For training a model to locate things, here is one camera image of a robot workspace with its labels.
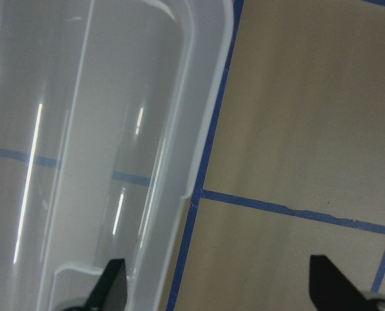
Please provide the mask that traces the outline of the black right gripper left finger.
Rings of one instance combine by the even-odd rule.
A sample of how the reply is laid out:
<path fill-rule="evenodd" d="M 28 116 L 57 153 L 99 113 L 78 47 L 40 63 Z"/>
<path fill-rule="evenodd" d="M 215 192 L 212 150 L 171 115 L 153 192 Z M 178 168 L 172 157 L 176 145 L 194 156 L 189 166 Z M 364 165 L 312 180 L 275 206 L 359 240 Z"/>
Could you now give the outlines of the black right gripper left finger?
<path fill-rule="evenodd" d="M 84 303 L 83 310 L 124 310 L 127 299 L 125 260 L 111 259 Z"/>

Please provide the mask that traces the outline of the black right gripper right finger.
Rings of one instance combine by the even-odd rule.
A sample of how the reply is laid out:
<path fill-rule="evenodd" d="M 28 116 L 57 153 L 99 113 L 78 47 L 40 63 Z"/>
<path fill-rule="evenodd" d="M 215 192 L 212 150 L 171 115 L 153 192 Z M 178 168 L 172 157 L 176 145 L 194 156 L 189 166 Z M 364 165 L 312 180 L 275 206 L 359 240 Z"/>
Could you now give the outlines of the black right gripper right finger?
<path fill-rule="evenodd" d="M 325 255 L 311 255 L 309 297 L 316 310 L 369 310 L 367 299 Z"/>

